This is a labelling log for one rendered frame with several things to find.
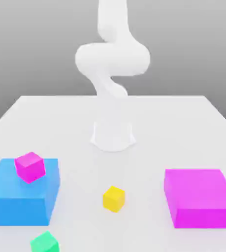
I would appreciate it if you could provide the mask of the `small magenta cube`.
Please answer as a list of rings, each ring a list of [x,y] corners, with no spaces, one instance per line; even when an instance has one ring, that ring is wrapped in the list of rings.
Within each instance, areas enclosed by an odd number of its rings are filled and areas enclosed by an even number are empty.
[[[34,152],[29,152],[14,160],[17,175],[27,184],[45,176],[44,159]]]

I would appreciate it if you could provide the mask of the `large blue box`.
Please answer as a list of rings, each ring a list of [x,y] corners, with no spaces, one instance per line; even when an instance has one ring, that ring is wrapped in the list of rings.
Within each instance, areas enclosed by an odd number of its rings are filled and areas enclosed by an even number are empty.
[[[15,161],[0,161],[0,226],[48,225],[60,187],[56,158],[44,159],[46,175],[27,184],[17,176]]]

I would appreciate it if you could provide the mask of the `large magenta box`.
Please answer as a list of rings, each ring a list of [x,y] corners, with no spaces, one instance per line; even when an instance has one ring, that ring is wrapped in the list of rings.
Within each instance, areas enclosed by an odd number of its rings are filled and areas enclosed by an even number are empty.
[[[167,169],[163,183],[174,228],[226,228],[226,178],[218,169]]]

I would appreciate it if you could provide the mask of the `small yellow cube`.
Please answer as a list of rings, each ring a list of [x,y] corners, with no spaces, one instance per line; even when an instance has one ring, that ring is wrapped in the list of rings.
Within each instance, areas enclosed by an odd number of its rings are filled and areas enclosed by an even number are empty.
[[[111,212],[118,212],[125,203],[125,191],[111,186],[102,197],[103,207]]]

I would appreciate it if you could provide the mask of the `small green cube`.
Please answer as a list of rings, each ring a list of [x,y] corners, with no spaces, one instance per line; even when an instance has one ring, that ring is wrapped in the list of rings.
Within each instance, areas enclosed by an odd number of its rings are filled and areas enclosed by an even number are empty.
[[[58,241],[46,231],[30,242],[32,252],[60,252]]]

